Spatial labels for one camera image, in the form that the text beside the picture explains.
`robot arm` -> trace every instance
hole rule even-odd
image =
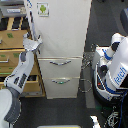
[[[112,36],[110,47],[96,48],[92,69],[94,92],[103,101],[117,103],[128,88],[128,37]]]
[[[0,128],[13,128],[20,115],[19,96],[33,68],[34,53],[42,43],[40,36],[37,41],[32,41],[27,39],[26,35],[23,40],[26,51],[20,53],[18,66],[6,77],[4,81],[6,89],[0,90]]]

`green sticker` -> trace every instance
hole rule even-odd
[[[12,67],[9,67],[9,69],[13,69]]]
[[[64,84],[64,82],[59,82],[58,84]]]
[[[2,86],[1,89],[6,89],[6,86]]]
[[[40,11],[41,11],[42,13],[45,13],[45,11],[46,11],[46,7],[45,7],[44,5],[41,5],[41,7],[40,7]]]
[[[19,58],[20,53],[13,53],[15,58]]]
[[[6,57],[5,55],[0,55],[1,57]]]
[[[7,33],[8,38],[13,38],[12,33]]]

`cabinet drawer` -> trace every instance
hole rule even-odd
[[[18,5],[18,4],[23,4],[23,2],[21,2],[21,1],[17,2],[17,0],[16,0],[15,4],[17,4],[17,6],[0,6],[0,9],[1,9],[4,17],[23,17],[23,16],[26,16],[26,12],[21,11],[21,8],[23,8],[24,6]]]
[[[19,54],[23,51],[25,50],[0,50],[0,66],[17,66]]]
[[[78,78],[44,79],[43,82],[48,99],[77,97]]]
[[[0,0],[0,5],[24,4],[23,0]]]
[[[0,49],[7,48],[23,48],[23,35],[27,33],[27,30],[17,31],[0,31]]]
[[[33,68],[32,68],[32,71],[31,71],[30,75],[39,75],[39,74],[40,74],[40,73],[39,73],[39,71],[38,71],[37,64],[36,64],[36,63],[34,63],[34,65],[33,65]]]
[[[38,59],[42,78],[78,77],[82,59]]]
[[[15,67],[0,67],[0,77],[11,75]]]
[[[0,82],[0,90],[3,88],[3,86],[4,86],[4,83],[2,82]]]
[[[39,83],[39,76],[35,81],[27,81],[20,97],[42,97],[42,89]]]

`white panel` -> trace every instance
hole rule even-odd
[[[49,17],[38,15],[38,2],[49,4]],[[91,0],[31,0],[31,3],[36,33],[42,36],[44,42],[38,56],[82,56]],[[25,6],[29,17],[26,0]]]
[[[42,78],[59,78],[59,77],[79,77],[82,65],[82,59],[44,59],[38,60]]]
[[[47,99],[77,97],[79,79],[70,79],[64,84],[52,82],[52,79],[44,79],[43,82]]]

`gray floor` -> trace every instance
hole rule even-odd
[[[116,32],[126,36],[120,22],[120,12],[128,6],[128,1],[106,0],[104,3],[92,1],[85,52],[91,52],[93,43],[109,46],[111,36]],[[82,70],[81,78],[91,80],[89,68]],[[88,90],[90,83],[80,81],[80,87]],[[21,98],[20,100],[22,113],[14,128],[36,128],[40,125],[79,125],[82,128],[92,128],[91,115],[98,117],[101,128],[105,123],[101,111],[96,109],[97,103],[92,90],[88,93],[79,91],[77,99]]]

